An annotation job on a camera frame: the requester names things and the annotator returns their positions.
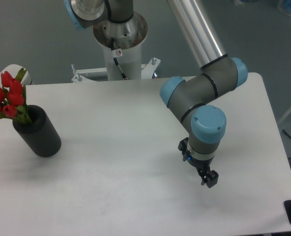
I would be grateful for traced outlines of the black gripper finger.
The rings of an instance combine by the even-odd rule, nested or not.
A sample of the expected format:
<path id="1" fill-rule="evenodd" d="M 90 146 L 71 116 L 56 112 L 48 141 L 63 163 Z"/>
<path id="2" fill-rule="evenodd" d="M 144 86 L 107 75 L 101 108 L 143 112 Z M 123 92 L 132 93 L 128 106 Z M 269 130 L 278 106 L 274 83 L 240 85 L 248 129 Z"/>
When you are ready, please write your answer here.
<path id="1" fill-rule="evenodd" d="M 201 177 L 201 185 L 207 185 L 208 184 L 208 171 L 203 169 L 197 169 L 198 175 Z"/>
<path id="2" fill-rule="evenodd" d="M 217 184 L 219 174 L 216 171 L 212 170 L 207 173 L 206 178 L 207 178 L 207 187 L 212 188 L 214 185 Z"/>

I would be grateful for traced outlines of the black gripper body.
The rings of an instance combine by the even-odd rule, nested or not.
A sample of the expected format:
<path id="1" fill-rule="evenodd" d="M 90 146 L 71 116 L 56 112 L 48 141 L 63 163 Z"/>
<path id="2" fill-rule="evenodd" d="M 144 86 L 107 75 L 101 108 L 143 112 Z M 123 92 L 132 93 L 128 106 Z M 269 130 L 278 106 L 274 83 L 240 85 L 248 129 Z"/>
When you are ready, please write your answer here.
<path id="1" fill-rule="evenodd" d="M 207 160 L 198 160 L 189 156 L 187 161 L 190 165 L 196 168 L 199 175 L 211 175 L 210 164 L 213 161 L 213 157 Z"/>

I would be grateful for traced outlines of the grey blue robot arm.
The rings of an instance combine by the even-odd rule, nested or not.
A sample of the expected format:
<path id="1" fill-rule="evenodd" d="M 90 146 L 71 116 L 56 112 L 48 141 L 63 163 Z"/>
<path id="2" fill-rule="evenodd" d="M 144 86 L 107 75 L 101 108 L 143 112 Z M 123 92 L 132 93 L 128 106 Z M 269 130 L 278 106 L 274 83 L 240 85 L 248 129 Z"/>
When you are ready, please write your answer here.
<path id="1" fill-rule="evenodd" d="M 141 79 L 145 69 L 141 67 L 140 46 L 148 26 L 135 12 L 133 1 L 66 0 L 64 5 L 77 28 L 93 29 L 104 49 L 108 80 Z M 226 116 L 211 102 L 245 83 L 248 70 L 240 59 L 230 58 L 224 51 L 200 1 L 170 0 L 168 5 L 201 74 L 190 80 L 180 76 L 168 79 L 160 97 L 188 132 L 178 146 L 183 161 L 196 168 L 203 185 L 213 187 L 219 175 L 210 164 L 225 134 Z"/>

